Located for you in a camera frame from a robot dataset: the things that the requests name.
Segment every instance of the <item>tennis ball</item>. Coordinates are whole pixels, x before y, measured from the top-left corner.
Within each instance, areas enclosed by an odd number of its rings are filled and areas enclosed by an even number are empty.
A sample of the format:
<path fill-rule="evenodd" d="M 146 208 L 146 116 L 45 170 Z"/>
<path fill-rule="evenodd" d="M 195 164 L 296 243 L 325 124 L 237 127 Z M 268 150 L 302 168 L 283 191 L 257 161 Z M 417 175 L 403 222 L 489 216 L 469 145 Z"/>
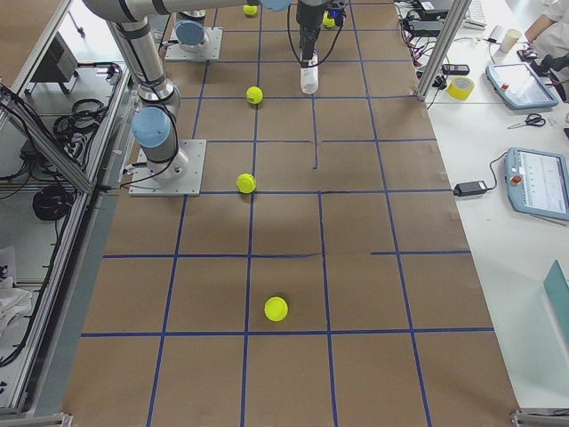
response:
<path fill-rule="evenodd" d="M 250 173 L 241 173 L 237 176 L 237 188 L 243 194 L 251 194 L 257 188 L 257 181 Z"/>
<path fill-rule="evenodd" d="M 257 6 L 250 6 L 249 4 L 246 4 L 243 6 L 243 13 L 245 16 L 251 18 L 257 14 Z"/>
<path fill-rule="evenodd" d="M 253 105 L 259 104 L 261 101 L 263 101 L 263 91 L 257 86 L 251 86 L 249 89 L 247 89 L 245 95 L 247 97 L 247 100 Z"/>
<path fill-rule="evenodd" d="M 273 322 L 280 322 L 288 314 L 288 304 L 279 297 L 273 296 L 265 302 L 265 316 Z"/>
<path fill-rule="evenodd" d="M 336 21 L 334 18 L 328 16 L 328 12 L 324 14 L 324 19 L 322 20 L 325 28 L 334 28 L 336 26 Z"/>

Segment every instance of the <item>mounting plate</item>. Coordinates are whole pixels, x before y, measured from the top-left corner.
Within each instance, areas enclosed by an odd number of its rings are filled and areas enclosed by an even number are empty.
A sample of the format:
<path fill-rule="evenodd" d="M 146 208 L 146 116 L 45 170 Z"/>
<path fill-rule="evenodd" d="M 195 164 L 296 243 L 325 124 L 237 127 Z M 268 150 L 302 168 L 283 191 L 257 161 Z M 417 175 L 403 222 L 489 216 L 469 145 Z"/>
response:
<path fill-rule="evenodd" d="M 221 39 L 223 38 L 223 28 L 206 28 L 210 37 L 210 43 L 199 52 L 186 52 L 179 44 L 173 44 L 166 51 L 164 60 L 171 62 L 203 62 L 205 60 L 218 60 L 221 52 Z M 171 40 L 178 40 L 176 32 L 172 32 Z"/>
<path fill-rule="evenodd" d="M 186 172 L 174 181 L 167 183 L 158 182 L 154 178 L 148 178 L 148 168 L 141 167 L 134 170 L 132 180 L 142 180 L 130 186 L 128 192 L 133 197 L 162 197 L 162 196 L 199 196 L 202 186 L 204 171 L 206 140 L 180 140 L 180 149 L 188 156 L 189 164 Z M 139 153 L 137 162 L 146 162 L 146 156 Z"/>

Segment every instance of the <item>black charger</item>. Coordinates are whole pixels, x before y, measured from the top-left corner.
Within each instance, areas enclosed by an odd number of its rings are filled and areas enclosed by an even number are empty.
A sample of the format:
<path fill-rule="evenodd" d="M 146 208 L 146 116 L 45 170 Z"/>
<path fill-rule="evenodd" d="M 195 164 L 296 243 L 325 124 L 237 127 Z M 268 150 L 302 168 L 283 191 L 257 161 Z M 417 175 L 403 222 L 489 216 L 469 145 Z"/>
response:
<path fill-rule="evenodd" d="M 488 190 L 488 186 L 484 181 L 461 182 L 454 186 L 453 194 L 457 197 L 475 196 L 484 194 Z"/>

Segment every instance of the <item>tape roll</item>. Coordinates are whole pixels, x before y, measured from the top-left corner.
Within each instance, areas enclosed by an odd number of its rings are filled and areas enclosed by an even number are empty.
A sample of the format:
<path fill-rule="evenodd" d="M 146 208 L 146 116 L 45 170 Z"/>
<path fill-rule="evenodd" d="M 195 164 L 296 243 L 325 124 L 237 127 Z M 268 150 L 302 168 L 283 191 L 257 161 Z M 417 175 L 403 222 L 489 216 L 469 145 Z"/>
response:
<path fill-rule="evenodd" d="M 474 89 L 474 81 L 468 77 L 455 77 L 448 86 L 448 94 L 457 100 L 464 101 Z"/>

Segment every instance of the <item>electronic device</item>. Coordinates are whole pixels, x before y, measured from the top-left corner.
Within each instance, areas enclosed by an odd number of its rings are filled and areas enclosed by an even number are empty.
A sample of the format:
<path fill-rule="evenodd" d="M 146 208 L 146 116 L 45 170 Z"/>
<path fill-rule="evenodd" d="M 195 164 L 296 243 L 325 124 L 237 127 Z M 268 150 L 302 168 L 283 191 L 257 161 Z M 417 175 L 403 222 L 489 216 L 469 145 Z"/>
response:
<path fill-rule="evenodd" d="M 414 0 L 413 8 L 423 20 L 441 20 L 453 6 L 453 0 Z"/>
<path fill-rule="evenodd" d="M 445 24 L 441 20 L 403 20 L 403 29 L 413 37 L 436 37 Z"/>
<path fill-rule="evenodd" d="M 512 148 L 504 158 L 508 199 L 525 214 L 569 221 L 569 173 L 565 157 Z"/>
<path fill-rule="evenodd" d="M 490 36 L 488 36 L 488 41 L 490 43 L 498 43 L 498 40 L 501 39 L 501 35 L 504 32 L 504 27 L 501 27 L 500 25 L 497 25 L 496 27 L 494 27 L 494 29 L 492 30 L 492 33 L 490 33 Z"/>
<path fill-rule="evenodd" d="M 55 35 L 31 78 L 32 83 L 66 83 L 77 70 L 77 59 L 60 33 Z"/>
<path fill-rule="evenodd" d="M 454 186 L 453 194 L 456 197 L 476 196 L 485 194 L 488 190 L 488 186 L 484 181 L 461 182 Z"/>
<path fill-rule="evenodd" d="M 531 47 L 520 49 L 519 51 L 516 51 L 516 53 L 517 56 L 519 56 L 519 59 L 523 62 L 531 62 L 532 60 L 538 59 L 537 52 Z"/>
<path fill-rule="evenodd" d="M 470 72 L 466 64 L 443 64 L 441 70 L 448 76 L 466 76 Z"/>
<path fill-rule="evenodd" d="M 482 10 L 482 3 L 480 0 L 472 0 L 464 17 L 464 27 L 484 29 L 487 23 L 486 16 Z"/>
<path fill-rule="evenodd" d="M 486 77 L 512 109 L 537 109 L 558 104 L 557 98 L 526 62 L 491 64 L 486 67 Z"/>

